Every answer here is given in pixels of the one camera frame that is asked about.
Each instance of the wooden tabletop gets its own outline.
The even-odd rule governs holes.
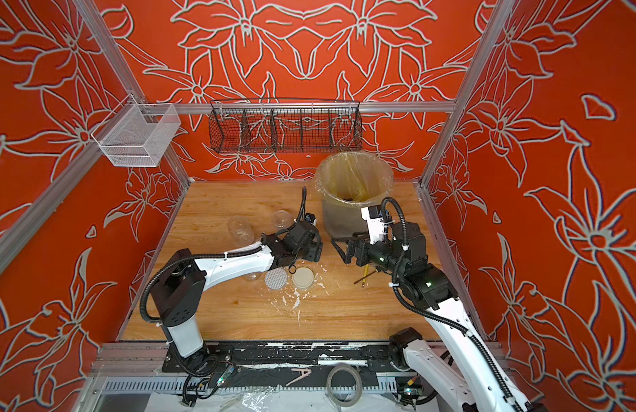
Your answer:
[[[298,261],[314,271],[314,286],[296,290],[291,280],[281,290],[271,290],[263,276],[254,281],[233,279],[203,293],[197,310],[198,326],[206,340],[386,340],[409,326],[425,339],[438,340],[430,325],[403,308],[388,286],[390,276],[375,274],[366,287],[353,282],[363,268],[346,265],[329,242],[321,224],[320,196],[311,182],[193,183],[165,240],[154,272],[179,249],[214,253],[236,246],[226,228],[233,215],[250,219],[254,233],[274,233],[273,213],[296,215],[302,186],[309,191],[306,210],[318,217],[324,246],[320,262]],[[425,235],[430,262],[441,268],[437,252],[421,213],[413,183],[396,182],[393,197],[407,221],[419,223]],[[149,313],[157,314],[152,299]],[[163,340],[155,324],[134,311],[123,340]]]

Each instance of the black wire basket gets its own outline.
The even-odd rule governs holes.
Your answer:
[[[335,153],[362,149],[359,102],[213,100],[208,120],[217,153]]]

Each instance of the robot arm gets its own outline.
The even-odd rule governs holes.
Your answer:
[[[192,364],[205,363],[208,351],[198,330],[196,312],[201,294],[224,281],[283,266],[297,259],[318,262],[322,252],[315,216],[305,213],[306,188],[296,222],[288,229],[261,235],[261,241],[244,248],[218,254],[191,254],[183,249],[174,254],[157,274],[151,277],[140,300],[144,320],[162,327],[174,353],[183,358],[188,370]],[[147,312],[149,295],[160,314]]]
[[[419,225],[405,222],[399,205],[387,199],[396,207],[400,222],[390,222],[383,201],[382,205],[362,209],[368,233],[332,238],[332,245],[345,263],[354,257],[358,266],[372,264],[380,272],[392,274],[396,283],[389,285],[398,300],[405,308],[424,316],[462,375],[437,356],[411,328],[390,338],[389,352],[394,365],[415,370],[439,394],[438,401],[454,411],[545,411],[542,405],[531,404],[506,375],[474,329],[453,285],[439,268],[428,263],[425,236]],[[387,235],[389,226],[391,239]],[[345,251],[339,247],[340,243],[346,244]]]

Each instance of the orange wallpaper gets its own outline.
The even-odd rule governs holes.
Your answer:
[[[0,0],[0,236],[125,97],[67,0]]]
[[[430,192],[529,398],[636,411],[636,1],[519,1]]]
[[[164,159],[131,169],[100,158],[2,273],[0,411],[71,410],[181,193]]]
[[[72,2],[0,0],[0,236],[124,96]],[[0,411],[71,410],[180,194],[101,158],[1,274]]]
[[[96,0],[150,102],[306,97],[454,99],[494,1]],[[367,116],[364,150],[418,177],[445,115]],[[325,156],[221,156],[205,117],[174,148],[190,176],[308,179]]]

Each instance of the metal rail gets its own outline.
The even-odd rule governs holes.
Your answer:
[[[454,110],[452,110],[452,113],[446,120],[446,124],[444,124],[444,128],[442,128],[442,131],[439,134],[438,141],[434,145],[433,152],[425,164],[425,168],[423,169],[420,179],[421,187],[428,187],[430,177],[432,177],[435,170],[437,170],[442,154],[446,150],[446,145],[451,140],[451,137],[455,132],[455,128],[464,114],[464,110],[466,109],[469,99],[474,93],[474,88],[478,83],[478,78],[486,66],[487,59],[492,53],[495,42],[499,37],[501,30],[503,29],[503,25],[510,15],[514,5],[515,0],[501,0],[495,6],[492,17],[480,38],[476,53],[474,53],[472,62],[469,65],[469,70],[467,70],[467,73],[464,75],[464,80],[462,80],[462,85],[460,86],[460,90],[458,90],[458,95],[455,97],[456,105]]]
[[[100,138],[108,134],[123,116],[124,110],[117,114],[102,128]],[[101,152],[97,144],[88,144],[73,159],[57,179],[27,208],[12,227],[0,237],[0,275],[34,237],[36,232],[46,223],[66,196],[77,186],[84,175],[91,170],[100,159]]]
[[[130,66],[125,61],[124,55],[119,50],[119,45],[116,44],[116,40],[112,37],[110,29],[105,24],[96,4],[93,0],[73,0],[73,2],[82,17],[83,23],[87,25],[96,43],[99,44],[101,52],[109,62],[112,70],[114,70],[116,77],[119,78],[126,93],[137,103],[147,103],[147,98],[142,88],[139,86]]]
[[[163,115],[169,107],[169,103],[148,103],[139,105],[142,113],[148,115]],[[208,115],[213,110],[210,104],[176,103],[176,111],[180,115]],[[223,109],[330,109],[334,107],[348,106],[344,102],[302,102],[302,103],[223,103],[215,104],[215,107]],[[359,109],[362,114],[369,113],[410,113],[410,112],[446,112],[450,113],[455,108],[455,101],[443,102],[361,102]]]
[[[453,256],[453,252],[448,245],[448,239],[444,234],[444,229],[439,221],[438,213],[437,210],[435,210],[433,201],[430,199],[430,194],[427,189],[421,188],[421,186],[418,185],[416,187],[416,192],[419,195],[419,201],[421,202],[423,218],[428,225],[435,249],[438,251],[439,262],[442,265],[441,269],[444,271],[444,274],[450,283],[452,283],[458,291],[458,297],[462,300],[462,304],[469,314],[472,324],[478,331],[478,334],[480,334],[483,340],[489,341],[489,336],[487,335],[485,328],[483,328],[483,323],[478,316],[478,311],[476,311],[474,301],[472,301],[472,297],[469,295],[469,290],[462,279],[458,262],[455,260],[455,256]]]

